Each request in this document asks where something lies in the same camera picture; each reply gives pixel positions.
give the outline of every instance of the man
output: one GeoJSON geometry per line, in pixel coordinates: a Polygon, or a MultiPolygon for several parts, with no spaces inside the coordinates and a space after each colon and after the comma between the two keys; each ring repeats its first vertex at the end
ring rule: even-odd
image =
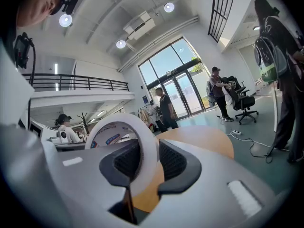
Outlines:
{"type": "Polygon", "coordinates": [[[56,119],[56,124],[59,125],[57,131],[65,132],[69,143],[81,143],[84,139],[80,139],[78,135],[70,128],[70,120],[72,118],[65,114],[60,114],[56,119]]]}
{"type": "Polygon", "coordinates": [[[165,95],[162,91],[162,88],[160,87],[157,88],[155,92],[156,95],[160,97],[160,107],[161,107],[164,125],[170,126],[172,129],[178,128],[178,125],[175,121],[175,115],[170,97],[165,95]]]}
{"type": "Polygon", "coordinates": [[[222,83],[222,78],[219,76],[220,69],[214,66],[212,68],[212,75],[210,76],[210,83],[213,86],[212,92],[220,111],[222,112],[222,120],[225,122],[232,122],[233,119],[228,116],[226,109],[226,100],[225,94],[222,90],[222,87],[230,87],[229,84],[222,83]]]}
{"type": "Polygon", "coordinates": [[[272,43],[284,52],[289,70],[278,76],[282,91],[281,119],[277,125],[273,148],[283,149],[290,139],[294,121],[296,122],[294,139],[287,161],[294,163],[304,158],[302,133],[304,133],[304,93],[295,85],[295,75],[291,73],[304,62],[295,38],[278,18],[278,13],[266,0],[255,0],[255,10],[260,24],[260,36],[270,38],[272,43]]]}
{"type": "Polygon", "coordinates": [[[12,59],[14,59],[13,42],[16,39],[16,28],[28,27],[43,21],[47,16],[57,13],[65,0],[1,0],[4,9],[1,22],[0,37],[5,49],[12,59]]]}
{"type": "Polygon", "coordinates": [[[150,101],[151,107],[149,108],[149,115],[151,116],[152,120],[157,124],[159,130],[163,133],[168,129],[162,124],[160,121],[160,107],[157,104],[154,104],[154,101],[150,101]]]}

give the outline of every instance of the round ceiling light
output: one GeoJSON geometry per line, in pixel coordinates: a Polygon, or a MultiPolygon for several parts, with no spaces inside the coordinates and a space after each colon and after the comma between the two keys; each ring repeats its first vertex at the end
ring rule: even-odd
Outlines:
{"type": "Polygon", "coordinates": [[[122,49],[125,47],[125,41],[124,40],[119,40],[117,43],[116,43],[116,46],[117,48],[119,49],[122,49]]]}
{"type": "Polygon", "coordinates": [[[171,2],[168,2],[165,4],[164,9],[167,13],[171,13],[174,10],[174,4],[171,2]]]}
{"type": "Polygon", "coordinates": [[[71,15],[67,15],[67,14],[63,14],[60,16],[59,18],[59,24],[62,26],[62,27],[68,27],[72,24],[72,16],[71,15]]]}

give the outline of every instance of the metal railing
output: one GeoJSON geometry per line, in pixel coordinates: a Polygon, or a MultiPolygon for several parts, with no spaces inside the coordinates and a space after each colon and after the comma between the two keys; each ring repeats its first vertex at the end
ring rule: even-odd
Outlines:
{"type": "Polygon", "coordinates": [[[219,41],[226,25],[233,0],[213,0],[208,35],[219,41]]]}
{"type": "MultiPolygon", "coordinates": [[[[23,74],[30,82],[32,74],[23,74]]],[[[33,88],[35,91],[61,91],[61,90],[126,90],[129,91],[128,83],[86,76],[67,74],[34,74],[33,88]]]]}

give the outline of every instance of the ceiling light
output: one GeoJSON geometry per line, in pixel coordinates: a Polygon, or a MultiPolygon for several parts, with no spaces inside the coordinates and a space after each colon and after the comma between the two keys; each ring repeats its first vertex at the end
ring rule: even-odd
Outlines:
{"type": "Polygon", "coordinates": [[[63,14],[60,16],[59,18],[59,24],[62,26],[62,27],[68,27],[72,24],[72,16],[71,15],[67,15],[67,14],[63,14]]]}
{"type": "Polygon", "coordinates": [[[54,64],[54,74],[58,74],[58,63],[54,64]]]}
{"type": "Polygon", "coordinates": [[[98,113],[98,115],[97,116],[100,116],[102,113],[103,113],[104,111],[101,111],[100,113],[98,113]]]}
{"type": "Polygon", "coordinates": [[[119,48],[119,49],[122,49],[122,48],[124,48],[125,47],[125,41],[124,40],[119,40],[117,43],[116,43],[116,46],[117,46],[117,48],[119,48]]]}
{"type": "Polygon", "coordinates": [[[171,2],[168,2],[165,4],[164,9],[167,13],[171,13],[174,10],[174,4],[171,2]]]}

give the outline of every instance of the sign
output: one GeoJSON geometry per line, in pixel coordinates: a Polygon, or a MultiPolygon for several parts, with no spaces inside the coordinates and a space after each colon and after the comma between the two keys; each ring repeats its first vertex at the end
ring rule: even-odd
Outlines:
{"type": "Polygon", "coordinates": [[[143,102],[144,102],[145,104],[147,104],[147,103],[148,103],[147,96],[145,95],[145,96],[143,96],[142,98],[143,98],[143,102]]]}

